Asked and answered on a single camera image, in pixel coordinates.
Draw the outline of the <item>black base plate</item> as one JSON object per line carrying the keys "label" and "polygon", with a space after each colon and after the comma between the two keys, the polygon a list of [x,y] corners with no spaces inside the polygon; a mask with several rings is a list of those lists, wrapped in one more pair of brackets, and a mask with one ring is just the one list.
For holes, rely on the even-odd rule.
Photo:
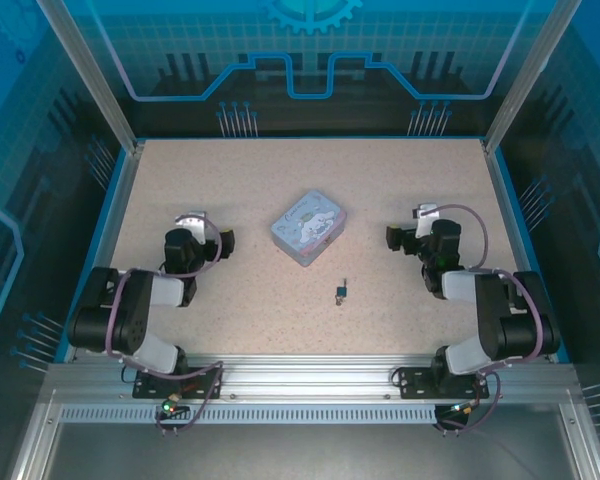
{"label": "black base plate", "polygon": [[431,368],[399,367],[391,373],[390,382],[399,389],[403,400],[476,400],[490,397],[488,386],[482,385],[474,375],[437,375]]}
{"label": "black base plate", "polygon": [[220,380],[213,382],[218,369],[212,369],[200,376],[186,380],[166,380],[148,373],[136,373],[132,387],[132,397],[135,399],[167,399],[172,394],[180,395],[182,399],[203,400],[210,388],[213,388],[211,399],[220,396]]}

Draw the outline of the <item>right aluminium side rail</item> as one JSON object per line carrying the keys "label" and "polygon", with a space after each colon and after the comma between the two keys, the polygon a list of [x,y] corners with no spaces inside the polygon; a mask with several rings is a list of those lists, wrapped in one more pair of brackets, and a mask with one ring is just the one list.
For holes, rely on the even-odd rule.
{"label": "right aluminium side rail", "polygon": [[541,273],[511,175],[500,149],[497,148],[493,153],[485,151],[485,160],[516,266],[519,270],[533,270]]}

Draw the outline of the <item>right aluminium frame post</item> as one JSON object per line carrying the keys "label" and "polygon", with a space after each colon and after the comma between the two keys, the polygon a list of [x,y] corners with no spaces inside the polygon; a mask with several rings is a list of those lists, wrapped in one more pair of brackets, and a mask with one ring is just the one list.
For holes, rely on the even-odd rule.
{"label": "right aluminium frame post", "polygon": [[487,156],[495,155],[496,149],[513,124],[540,74],[546,68],[581,2],[582,0],[556,0],[487,131],[483,142],[483,150]]}

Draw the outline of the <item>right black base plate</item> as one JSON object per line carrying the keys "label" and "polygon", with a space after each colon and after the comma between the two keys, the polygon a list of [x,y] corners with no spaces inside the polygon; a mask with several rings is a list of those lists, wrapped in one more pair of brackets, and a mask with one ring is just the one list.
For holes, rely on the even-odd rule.
{"label": "right black base plate", "polygon": [[403,400],[476,400],[490,397],[488,386],[482,385],[474,375],[437,375],[431,368],[399,367],[391,373],[390,382],[399,389]]}

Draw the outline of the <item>grey metal tray panel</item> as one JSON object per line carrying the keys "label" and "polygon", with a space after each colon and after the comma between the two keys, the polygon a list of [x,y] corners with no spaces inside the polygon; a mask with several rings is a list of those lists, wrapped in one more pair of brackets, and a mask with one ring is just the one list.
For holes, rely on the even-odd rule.
{"label": "grey metal tray panel", "polygon": [[44,480],[576,480],[554,418],[503,415],[482,431],[423,425],[68,425]]}

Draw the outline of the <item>aluminium mounting rail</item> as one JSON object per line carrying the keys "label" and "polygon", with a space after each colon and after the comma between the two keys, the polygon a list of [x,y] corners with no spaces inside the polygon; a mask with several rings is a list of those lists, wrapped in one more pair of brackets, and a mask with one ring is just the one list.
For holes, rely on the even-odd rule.
{"label": "aluminium mounting rail", "polygon": [[[220,402],[225,404],[369,404],[400,399],[391,373],[426,367],[431,358],[413,355],[223,355]],[[120,365],[99,355],[53,364],[40,390],[42,402],[129,403],[130,386]],[[536,360],[499,370],[506,404],[582,401],[575,368]]]}

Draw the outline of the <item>aluminium side rail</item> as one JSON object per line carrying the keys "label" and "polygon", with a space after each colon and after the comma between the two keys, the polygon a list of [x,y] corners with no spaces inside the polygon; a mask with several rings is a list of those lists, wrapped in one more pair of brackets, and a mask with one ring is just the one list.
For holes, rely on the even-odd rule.
{"label": "aluminium side rail", "polygon": [[69,307],[65,329],[54,357],[55,363],[66,363],[71,361],[73,357],[74,348],[68,341],[69,323],[92,268],[95,266],[109,266],[111,263],[133,187],[138,162],[139,160],[133,154],[124,149],[118,155],[75,294]]}
{"label": "aluminium side rail", "polygon": [[511,175],[500,149],[497,148],[493,153],[485,151],[485,160],[516,266],[519,270],[533,270],[541,273]]}

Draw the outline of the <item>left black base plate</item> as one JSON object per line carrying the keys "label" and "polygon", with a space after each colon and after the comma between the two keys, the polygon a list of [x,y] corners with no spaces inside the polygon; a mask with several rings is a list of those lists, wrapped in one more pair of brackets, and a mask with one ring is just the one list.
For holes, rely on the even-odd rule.
{"label": "left black base plate", "polygon": [[167,399],[172,394],[180,395],[182,399],[203,400],[210,388],[213,388],[211,399],[220,396],[220,380],[213,382],[218,369],[212,369],[200,376],[186,380],[166,380],[148,373],[136,373],[132,387],[132,397],[135,399]]}

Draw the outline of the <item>cartoon dog tin box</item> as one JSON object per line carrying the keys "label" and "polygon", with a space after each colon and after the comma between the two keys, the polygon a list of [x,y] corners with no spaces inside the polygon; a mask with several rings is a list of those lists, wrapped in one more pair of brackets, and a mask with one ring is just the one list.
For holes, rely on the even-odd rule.
{"label": "cartoon dog tin box", "polygon": [[309,190],[270,227],[274,244],[302,267],[313,263],[344,231],[346,211]]}

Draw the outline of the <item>aluminium frame post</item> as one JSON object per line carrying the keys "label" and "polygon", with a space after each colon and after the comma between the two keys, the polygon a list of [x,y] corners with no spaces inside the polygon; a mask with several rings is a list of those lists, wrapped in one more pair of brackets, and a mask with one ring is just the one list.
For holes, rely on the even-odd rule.
{"label": "aluminium frame post", "polygon": [[94,0],[35,0],[121,147],[138,151],[130,123],[136,102]]}
{"label": "aluminium frame post", "polygon": [[582,0],[556,0],[487,131],[483,142],[483,150],[487,156],[495,155],[496,149],[513,124],[540,74],[546,68],[581,2]]}

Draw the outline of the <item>left aluminium side rail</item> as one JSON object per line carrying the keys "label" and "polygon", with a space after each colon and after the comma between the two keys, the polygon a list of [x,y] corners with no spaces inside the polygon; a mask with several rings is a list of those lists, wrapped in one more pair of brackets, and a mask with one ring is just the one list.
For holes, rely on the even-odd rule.
{"label": "left aluminium side rail", "polygon": [[74,348],[68,341],[69,323],[92,268],[95,266],[109,266],[111,263],[133,187],[138,162],[139,160],[133,154],[124,149],[118,155],[75,294],[69,307],[65,329],[54,357],[55,363],[66,363],[71,361],[73,357]]}

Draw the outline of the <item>left aluminium frame post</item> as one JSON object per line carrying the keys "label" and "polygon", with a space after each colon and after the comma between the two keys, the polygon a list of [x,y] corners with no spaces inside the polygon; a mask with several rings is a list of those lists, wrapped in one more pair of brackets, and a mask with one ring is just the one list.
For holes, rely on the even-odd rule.
{"label": "left aluminium frame post", "polygon": [[94,0],[35,0],[121,147],[138,151],[130,123],[136,102]]}

